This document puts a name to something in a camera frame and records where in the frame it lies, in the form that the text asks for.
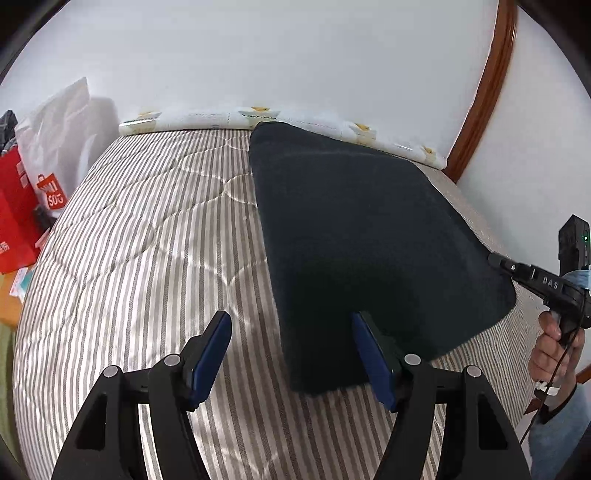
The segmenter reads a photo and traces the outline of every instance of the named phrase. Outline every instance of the metal screw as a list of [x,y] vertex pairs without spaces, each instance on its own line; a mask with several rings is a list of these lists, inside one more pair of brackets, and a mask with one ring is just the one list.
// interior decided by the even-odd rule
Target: metal screw
[[466,373],[471,377],[478,378],[482,375],[482,370],[480,370],[480,368],[478,368],[476,365],[470,365],[468,368],[466,368]]
[[404,355],[404,361],[409,365],[416,366],[421,363],[421,357],[414,353],[407,353],[406,355]]
[[117,365],[109,365],[107,368],[105,368],[103,370],[103,375],[106,378],[111,378],[111,377],[114,377],[118,371],[119,371],[119,368],[117,367]]
[[175,365],[178,365],[180,361],[181,358],[176,353],[173,353],[164,359],[164,365],[167,367],[174,367]]

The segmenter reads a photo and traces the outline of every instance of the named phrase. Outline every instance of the white wall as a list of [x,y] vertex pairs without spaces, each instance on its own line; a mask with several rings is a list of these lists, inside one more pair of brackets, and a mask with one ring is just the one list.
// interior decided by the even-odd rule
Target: white wall
[[495,0],[71,0],[0,86],[23,116],[82,76],[120,119],[280,105],[418,138],[447,155],[472,103]]
[[[558,273],[558,230],[591,222],[591,99],[546,31],[520,11],[509,71],[459,181],[510,255]],[[585,358],[591,363],[587,331]]]

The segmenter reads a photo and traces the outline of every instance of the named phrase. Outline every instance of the wrist strap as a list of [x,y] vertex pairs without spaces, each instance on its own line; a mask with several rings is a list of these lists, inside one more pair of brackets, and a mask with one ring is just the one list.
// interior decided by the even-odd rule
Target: wrist strap
[[577,385],[574,386],[573,391],[570,393],[569,397],[554,410],[550,410],[546,404],[542,405],[540,408],[540,414],[538,415],[540,418],[540,423],[544,425],[552,420],[556,415],[558,415],[565,405],[570,401],[570,399],[573,398],[575,390],[577,390]]

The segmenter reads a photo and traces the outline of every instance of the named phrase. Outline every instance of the sleeve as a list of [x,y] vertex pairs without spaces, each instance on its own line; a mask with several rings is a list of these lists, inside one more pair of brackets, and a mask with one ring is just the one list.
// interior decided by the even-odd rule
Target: sleeve
[[589,410],[583,389],[575,391],[548,423],[536,419],[530,430],[532,480],[553,480],[571,456],[587,427]]

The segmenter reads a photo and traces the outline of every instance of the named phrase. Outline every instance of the quilted bedspread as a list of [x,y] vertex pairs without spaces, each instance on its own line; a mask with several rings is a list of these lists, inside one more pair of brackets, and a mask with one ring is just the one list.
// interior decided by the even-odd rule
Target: quilted bedspread
[[[190,415],[212,479],[370,479],[395,416],[369,386],[291,392],[281,355],[247,131],[122,137],[95,163],[52,231],[25,299],[14,401],[33,480],[49,479],[97,376],[146,368],[203,332],[217,310],[233,336],[210,398]],[[443,173],[420,166],[490,249],[502,251]],[[516,424],[531,395],[536,307],[516,286],[504,320],[435,365],[479,365]],[[160,478],[147,407],[148,474]],[[436,410],[424,478],[441,452]]]

